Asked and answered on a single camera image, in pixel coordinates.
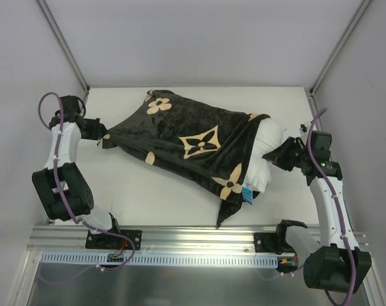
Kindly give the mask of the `black beige patterned pillowcase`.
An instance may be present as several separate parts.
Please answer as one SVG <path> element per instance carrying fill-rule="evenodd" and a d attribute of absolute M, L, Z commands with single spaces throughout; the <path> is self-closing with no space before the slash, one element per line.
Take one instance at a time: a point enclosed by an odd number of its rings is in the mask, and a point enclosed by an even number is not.
<path fill-rule="evenodd" d="M 219 228 L 241 209 L 255 137 L 267 119 L 151 89 L 139 109 L 105 131 L 98 146 L 119 147 L 219 197 Z"/>

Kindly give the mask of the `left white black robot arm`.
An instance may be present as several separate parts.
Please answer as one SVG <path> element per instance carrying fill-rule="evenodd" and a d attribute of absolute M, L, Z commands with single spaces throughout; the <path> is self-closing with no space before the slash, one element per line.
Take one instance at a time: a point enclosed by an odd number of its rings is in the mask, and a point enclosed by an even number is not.
<path fill-rule="evenodd" d="M 80 140 L 101 141 L 106 129 L 99 119 L 87 119 L 84 102 L 77 96 L 57 97 L 59 108 L 45 127 L 52 133 L 50 154 L 32 182 L 51 220 L 73 221 L 88 230 L 88 248 L 124 249 L 115 217 L 96 206 L 89 184 L 76 160 Z"/>

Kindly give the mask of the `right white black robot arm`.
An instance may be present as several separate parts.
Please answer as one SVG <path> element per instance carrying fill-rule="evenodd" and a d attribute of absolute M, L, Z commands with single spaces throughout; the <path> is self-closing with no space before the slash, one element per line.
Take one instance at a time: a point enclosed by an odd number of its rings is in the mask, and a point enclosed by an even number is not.
<path fill-rule="evenodd" d="M 289 137 L 263 156 L 282 170 L 301 170 L 316 204 L 320 238 L 303 222 L 282 220 L 274 233 L 256 233 L 254 243 L 275 254 L 296 253 L 308 288 L 354 294 L 372 259 L 360 249 L 347 218 L 343 175 L 339 163 L 330 161 L 331 144 L 331 134 L 312 131 L 306 141 Z"/>

